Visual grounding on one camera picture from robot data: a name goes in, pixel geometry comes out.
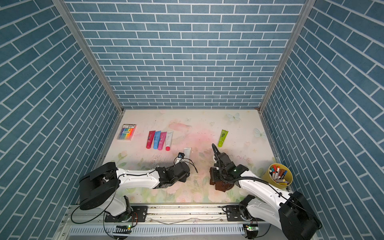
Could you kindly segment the aluminium corner post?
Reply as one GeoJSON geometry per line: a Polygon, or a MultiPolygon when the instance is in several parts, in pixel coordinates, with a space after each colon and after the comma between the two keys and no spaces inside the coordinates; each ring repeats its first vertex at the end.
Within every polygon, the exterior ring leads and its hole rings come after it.
{"type": "Polygon", "coordinates": [[[279,77],[282,74],[282,71],[283,71],[283,69],[284,69],[284,67],[288,61],[288,58],[289,58],[289,56],[290,56],[298,38],[299,38],[299,35],[300,35],[300,33],[304,27],[304,24],[305,24],[307,18],[309,17],[309,14],[310,14],[315,2],[316,2],[315,0],[308,0],[308,1],[305,1],[305,4],[303,5],[303,8],[299,14],[297,23],[295,24],[295,26],[293,28],[291,36],[287,42],[287,45],[283,51],[283,54],[279,60],[278,66],[276,67],[274,75],[271,78],[269,86],[267,87],[266,93],[265,93],[263,100],[260,104],[260,107],[259,107],[259,113],[260,114],[262,114],[267,107],[268,101],[269,101],[269,99],[273,93],[273,90],[279,81],[279,77]]]}
{"type": "Polygon", "coordinates": [[[90,66],[92,67],[95,74],[99,78],[99,81],[101,82],[101,84],[105,88],[110,99],[114,103],[116,109],[118,110],[119,113],[122,113],[124,111],[123,106],[121,105],[116,94],[112,90],[110,83],[108,82],[104,72],[102,71],[99,63],[97,62],[94,54],[92,53],[86,39],[84,38],[84,36],[83,36],[81,30],[79,29],[75,19],[73,18],[71,12],[69,11],[65,1],[53,0],[52,2],[54,4],[54,6],[56,7],[56,9],[58,10],[61,17],[63,18],[64,22],[66,23],[66,25],[69,28],[70,32],[72,33],[73,37],[75,38],[80,49],[82,50],[85,57],[87,58],[90,66]]]}

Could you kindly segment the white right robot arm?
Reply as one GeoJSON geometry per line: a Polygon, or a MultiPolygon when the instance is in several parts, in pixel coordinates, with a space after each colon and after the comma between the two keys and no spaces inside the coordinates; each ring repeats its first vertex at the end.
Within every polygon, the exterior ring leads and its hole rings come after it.
{"type": "Polygon", "coordinates": [[[290,193],[262,180],[243,165],[235,165],[226,153],[214,152],[211,182],[237,186],[247,192],[239,203],[239,212],[246,221],[262,219],[279,228],[288,240],[310,240],[323,227],[303,194],[290,193]]]}

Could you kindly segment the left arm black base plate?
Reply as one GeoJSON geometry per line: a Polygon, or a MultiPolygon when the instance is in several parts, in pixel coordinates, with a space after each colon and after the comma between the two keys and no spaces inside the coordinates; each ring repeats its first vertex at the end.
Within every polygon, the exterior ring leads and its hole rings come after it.
{"type": "Polygon", "coordinates": [[[130,206],[130,210],[116,217],[106,214],[106,223],[143,223],[146,220],[148,206],[130,206]]]}

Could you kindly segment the brown wiping cloth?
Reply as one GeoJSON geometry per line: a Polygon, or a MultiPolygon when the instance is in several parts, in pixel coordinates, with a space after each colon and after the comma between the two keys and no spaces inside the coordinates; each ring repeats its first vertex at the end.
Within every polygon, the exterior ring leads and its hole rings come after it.
{"type": "Polygon", "coordinates": [[[217,191],[226,192],[234,187],[234,184],[226,183],[221,180],[219,170],[216,167],[210,168],[210,185],[215,186],[217,191]]]}

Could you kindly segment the rainbow highlighter pen pack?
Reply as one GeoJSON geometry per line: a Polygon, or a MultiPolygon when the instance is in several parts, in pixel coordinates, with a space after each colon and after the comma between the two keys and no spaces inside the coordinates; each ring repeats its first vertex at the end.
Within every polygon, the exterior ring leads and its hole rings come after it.
{"type": "Polygon", "coordinates": [[[118,136],[118,141],[131,141],[135,130],[137,128],[136,124],[123,124],[118,136]]]}

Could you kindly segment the green toothpaste tube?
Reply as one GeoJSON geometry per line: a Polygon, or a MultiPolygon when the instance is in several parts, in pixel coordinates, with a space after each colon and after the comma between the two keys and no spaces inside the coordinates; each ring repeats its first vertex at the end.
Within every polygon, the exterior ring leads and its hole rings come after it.
{"type": "Polygon", "coordinates": [[[227,130],[222,130],[221,131],[221,134],[220,134],[220,138],[219,138],[219,142],[218,142],[218,147],[221,148],[226,140],[226,137],[228,135],[228,131],[227,130]]]}

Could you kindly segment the white orange-capped toothpaste tube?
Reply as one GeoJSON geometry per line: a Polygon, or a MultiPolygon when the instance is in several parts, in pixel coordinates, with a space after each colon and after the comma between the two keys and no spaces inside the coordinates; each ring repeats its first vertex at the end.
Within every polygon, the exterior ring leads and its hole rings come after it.
{"type": "Polygon", "coordinates": [[[191,151],[192,151],[192,148],[191,147],[188,147],[188,148],[184,148],[184,158],[185,159],[190,159],[191,158],[191,151]]]}

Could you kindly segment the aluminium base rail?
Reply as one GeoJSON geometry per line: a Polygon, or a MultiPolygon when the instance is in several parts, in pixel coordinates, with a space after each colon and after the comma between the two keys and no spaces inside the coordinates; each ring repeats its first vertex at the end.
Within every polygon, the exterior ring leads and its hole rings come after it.
{"type": "Polygon", "coordinates": [[[288,240],[264,221],[228,222],[222,210],[239,204],[134,204],[148,206],[143,223],[106,223],[106,214],[71,207],[54,235],[55,240],[198,239],[288,240]]]}

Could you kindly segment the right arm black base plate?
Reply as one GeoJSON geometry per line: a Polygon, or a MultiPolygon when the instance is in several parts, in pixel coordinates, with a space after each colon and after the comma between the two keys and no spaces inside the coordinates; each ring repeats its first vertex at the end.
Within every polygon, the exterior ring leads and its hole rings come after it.
{"type": "Polygon", "coordinates": [[[264,222],[264,220],[260,218],[252,217],[244,207],[240,207],[239,205],[226,205],[222,207],[222,210],[224,211],[228,222],[264,222]]]}

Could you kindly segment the white pink-capped toothpaste tube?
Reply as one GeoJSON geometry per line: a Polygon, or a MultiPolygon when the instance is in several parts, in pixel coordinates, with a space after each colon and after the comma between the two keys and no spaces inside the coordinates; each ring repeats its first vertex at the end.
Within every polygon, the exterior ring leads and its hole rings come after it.
{"type": "Polygon", "coordinates": [[[170,151],[171,150],[172,139],[173,139],[173,132],[167,132],[167,135],[166,135],[166,151],[170,151]]]}

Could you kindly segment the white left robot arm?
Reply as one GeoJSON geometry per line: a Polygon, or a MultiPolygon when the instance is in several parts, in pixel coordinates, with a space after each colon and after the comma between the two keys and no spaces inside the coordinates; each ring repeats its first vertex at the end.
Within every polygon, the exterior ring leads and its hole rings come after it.
{"type": "Polygon", "coordinates": [[[190,168],[183,162],[148,171],[124,170],[109,162],[80,178],[80,210],[99,208],[116,217],[130,211],[128,198],[118,197],[118,190],[165,189],[189,176],[190,168]]]}

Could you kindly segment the red toothpaste tube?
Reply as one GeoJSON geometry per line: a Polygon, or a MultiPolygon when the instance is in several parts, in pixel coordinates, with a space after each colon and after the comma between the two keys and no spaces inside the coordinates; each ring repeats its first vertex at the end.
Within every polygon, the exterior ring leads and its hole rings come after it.
{"type": "Polygon", "coordinates": [[[155,133],[156,133],[156,131],[149,131],[148,138],[147,138],[147,144],[146,144],[147,149],[151,148],[154,137],[155,137],[155,133]]]}

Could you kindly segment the blue toothpaste tube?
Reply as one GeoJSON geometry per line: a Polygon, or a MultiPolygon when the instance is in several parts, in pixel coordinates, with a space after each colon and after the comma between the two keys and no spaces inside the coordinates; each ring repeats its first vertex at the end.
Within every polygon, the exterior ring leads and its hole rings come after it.
{"type": "Polygon", "coordinates": [[[160,137],[161,137],[161,131],[156,131],[154,135],[154,145],[153,145],[153,149],[155,150],[158,149],[160,137]]]}

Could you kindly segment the aluminium right corner post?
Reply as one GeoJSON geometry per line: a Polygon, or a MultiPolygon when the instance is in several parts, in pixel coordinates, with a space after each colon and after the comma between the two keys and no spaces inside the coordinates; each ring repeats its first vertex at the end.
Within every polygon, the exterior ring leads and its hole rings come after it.
{"type": "Polygon", "coordinates": [[[316,2],[315,0],[308,0],[308,1],[305,1],[305,4],[303,5],[303,8],[299,14],[297,23],[295,24],[295,26],[293,28],[291,36],[287,42],[287,45],[283,51],[283,54],[279,60],[278,66],[276,67],[274,75],[271,78],[269,86],[267,87],[266,93],[265,93],[263,100],[260,104],[260,107],[259,107],[259,113],[260,114],[262,114],[267,107],[268,101],[269,101],[269,99],[273,93],[273,90],[279,81],[279,77],[282,74],[282,71],[283,71],[283,69],[284,69],[284,67],[288,61],[288,58],[289,58],[289,56],[290,56],[298,38],[299,38],[299,35],[300,35],[300,33],[304,27],[304,24],[305,24],[307,18],[309,17],[309,14],[310,14],[315,2],[316,2]]]}

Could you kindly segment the magenta toothpaste tube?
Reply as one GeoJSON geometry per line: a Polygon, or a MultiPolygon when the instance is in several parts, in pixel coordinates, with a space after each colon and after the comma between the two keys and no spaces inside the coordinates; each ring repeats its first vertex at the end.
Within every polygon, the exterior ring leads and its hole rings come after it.
{"type": "Polygon", "coordinates": [[[159,139],[159,144],[158,144],[158,150],[161,151],[164,147],[165,141],[167,138],[167,132],[161,132],[160,134],[160,139],[159,139]]]}

